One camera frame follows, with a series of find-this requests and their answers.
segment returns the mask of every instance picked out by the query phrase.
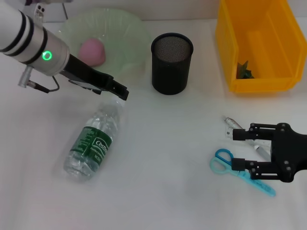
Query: black mesh cup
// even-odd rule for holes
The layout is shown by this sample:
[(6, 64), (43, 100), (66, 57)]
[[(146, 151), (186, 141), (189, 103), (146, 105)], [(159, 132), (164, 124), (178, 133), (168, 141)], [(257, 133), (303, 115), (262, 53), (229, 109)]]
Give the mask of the black mesh cup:
[(153, 41), (152, 84), (158, 92), (174, 95), (185, 89), (193, 49), (192, 42), (181, 34), (167, 33)]

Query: scissor handle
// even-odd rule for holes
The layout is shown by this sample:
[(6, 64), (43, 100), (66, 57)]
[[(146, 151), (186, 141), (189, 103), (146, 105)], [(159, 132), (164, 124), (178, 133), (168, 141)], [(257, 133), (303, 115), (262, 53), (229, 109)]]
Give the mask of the scissor handle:
[(230, 156), (230, 159), (232, 159), (234, 156), (233, 156), (233, 154), (231, 153), (231, 151), (229, 151), (228, 149), (219, 149), (219, 150), (217, 150), (216, 153), (215, 153), (215, 157), (217, 157), (218, 159), (220, 159), (220, 160), (224, 161), (225, 163), (231, 165), (231, 161), (227, 161), (227, 160), (225, 160), (223, 157), (221, 157), (221, 156), (219, 155), (221, 152), (227, 153), (227, 154)]
[[(221, 164), (222, 166), (225, 167), (225, 169), (221, 170), (221, 169), (217, 169), (214, 165), (214, 163), (218, 163), (218, 164)], [(217, 173), (217, 174), (226, 174), (226, 173), (231, 173), (233, 175), (235, 175), (235, 172), (236, 172), (236, 175), (238, 174), (238, 171), (232, 171), (231, 169), (231, 166), (224, 162), (223, 160), (217, 158), (217, 157), (213, 157), (210, 161), (210, 168), (211, 170), (214, 172), (214, 173)]]

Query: white wall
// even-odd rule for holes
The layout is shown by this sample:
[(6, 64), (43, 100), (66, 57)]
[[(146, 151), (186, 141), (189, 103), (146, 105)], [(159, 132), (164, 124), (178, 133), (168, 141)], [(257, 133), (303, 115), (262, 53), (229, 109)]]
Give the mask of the white wall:
[[(25, 0), (5, 0), (5, 2), (20, 11), (24, 9)], [(62, 4), (53, 3), (46, 6), (45, 22), (63, 22), (65, 20)]]
[[(5, 0), (22, 9), (24, 0)], [(307, 17), (307, 0), (288, 0), (295, 16)], [(216, 18), (219, 0), (74, 0), (66, 3), (68, 17), (92, 7), (121, 8), (138, 15), (143, 20), (174, 20)], [(62, 22), (65, 15), (61, 4), (51, 4), (46, 11), (46, 21)]]

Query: scissors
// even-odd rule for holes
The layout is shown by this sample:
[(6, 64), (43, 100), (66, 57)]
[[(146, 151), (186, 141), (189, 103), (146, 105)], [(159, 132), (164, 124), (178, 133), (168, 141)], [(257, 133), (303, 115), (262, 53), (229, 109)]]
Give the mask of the scissors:
[[(210, 161), (210, 168), (214, 173), (217, 174), (226, 174), (226, 173), (230, 173), (233, 176), (237, 176), (241, 179), (243, 179), (246, 183), (254, 186), (255, 188), (261, 190), (262, 192), (264, 192), (265, 194), (269, 195), (269, 196), (276, 196), (276, 192), (273, 188), (271, 188), (269, 185), (263, 183), (261, 180), (252, 180), (250, 178), (250, 174), (246, 171), (233, 171), (231, 169), (231, 161), (227, 161), (226, 159), (224, 159), (223, 157), (221, 157), (219, 154), (225, 152), (230, 156), (230, 159), (232, 159), (234, 156), (233, 154), (227, 150), (227, 149), (219, 149), (217, 150), (217, 152), (215, 153), (215, 157), (213, 157)], [(219, 163), (222, 166), (225, 167), (225, 169), (220, 170), (217, 169), (214, 166), (214, 163)]]

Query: scissor blade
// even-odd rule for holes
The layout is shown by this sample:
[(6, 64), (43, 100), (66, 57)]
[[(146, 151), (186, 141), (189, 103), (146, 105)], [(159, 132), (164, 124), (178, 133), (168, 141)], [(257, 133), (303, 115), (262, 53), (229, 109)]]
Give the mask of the scissor blade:
[(261, 180), (252, 180), (248, 172), (239, 172), (238, 177), (242, 178), (243, 180), (246, 181), (246, 183), (256, 187), (257, 189), (261, 190), (265, 194), (269, 196), (276, 196), (276, 191), (272, 187), (265, 184)]

